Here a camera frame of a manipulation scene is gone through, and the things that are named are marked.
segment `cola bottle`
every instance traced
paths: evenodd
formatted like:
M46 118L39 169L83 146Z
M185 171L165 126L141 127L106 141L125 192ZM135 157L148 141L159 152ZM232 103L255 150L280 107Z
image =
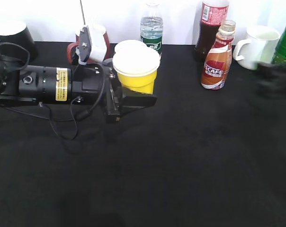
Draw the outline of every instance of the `cola bottle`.
M229 7L228 0L204 0L200 20L200 35L195 46L194 56L196 61L204 62L215 42L215 36L226 19Z

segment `cable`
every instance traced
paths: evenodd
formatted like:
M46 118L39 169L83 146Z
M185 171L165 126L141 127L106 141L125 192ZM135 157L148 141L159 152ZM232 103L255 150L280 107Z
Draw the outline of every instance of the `cable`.
M27 115L27 116L31 116L31 117L35 117L35 118L39 118L39 119L43 119L43 120L49 120L49 117L44 117L44 116L37 115L37 114L34 114L34 113L28 113L28 112L25 112L25 111L22 111L22 110L18 110L18 109L15 109L15 108L11 108L11 107L6 107L4 109L12 111L12 112L15 112L15 113L18 113L18 114L24 114L24 115ZM69 118L69 119L53 118L53 121L54 122L73 122L73 118Z
M73 111L72 111L72 105L73 105L73 103L74 103L76 100L78 100L78 99L81 99L81 97L79 97L79 96L76 97L75 99L73 99L73 100L71 101L71 104L70 104L71 116L72 116L72 119L73 119L73 121L74 121L74 123L75 123L75 126L76 126L75 134L74 134L71 138L66 137L66 136L63 136L60 132L58 132L58 129L57 129L56 125L55 125L55 122L53 122L53 112L52 112L51 108L50 108L48 105L42 104L42 107L46 107L46 108L49 110L49 118L48 118L48 120L49 120L49 122L50 122L50 125L51 125L51 127L52 127L54 133L55 133L58 137L60 137L61 139L63 139L63 140L74 140L74 139L77 137L78 133L79 133L78 124L77 124L77 121L76 121L76 119L75 119L75 117L74 117L74 115L73 115Z
M102 75L103 75L102 76L102 87L101 87L100 93L99 93L95 103L92 105L92 107L90 109L85 110L85 111L79 113L76 116L77 121L82 121L82 120L86 119L87 117L89 117L92 114L93 110L96 108L96 106L99 104L99 102L100 102L100 100L102 98L102 95L104 93L105 83L106 83L106 81L105 81L106 80L106 76L105 76L104 70L102 71Z

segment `yellow label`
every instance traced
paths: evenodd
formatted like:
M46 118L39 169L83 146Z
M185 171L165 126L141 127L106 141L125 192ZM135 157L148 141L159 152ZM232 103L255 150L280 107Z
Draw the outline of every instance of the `yellow label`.
M68 93L68 70L57 68L56 101L66 102Z

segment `white mug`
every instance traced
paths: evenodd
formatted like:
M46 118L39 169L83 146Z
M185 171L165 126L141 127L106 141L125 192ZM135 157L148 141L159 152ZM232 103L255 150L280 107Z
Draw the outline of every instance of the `white mug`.
M271 27L248 27L245 39L234 48L233 58L244 68L256 70L258 62L271 63L280 37L281 34Z

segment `mug handle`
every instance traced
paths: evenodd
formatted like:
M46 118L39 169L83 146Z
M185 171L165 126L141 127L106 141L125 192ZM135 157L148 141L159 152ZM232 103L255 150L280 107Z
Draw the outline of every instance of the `mug handle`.
M73 50L73 48L77 47L78 45L79 45L79 43L75 42L75 43L71 43L67 46L66 55L67 55L67 60L70 64L72 64L72 50Z
M244 59L243 55L239 55L240 50L245 44L250 44L250 43L251 43L250 39L243 39L237 43L236 47L234 48L233 55L232 55L236 61L240 61Z

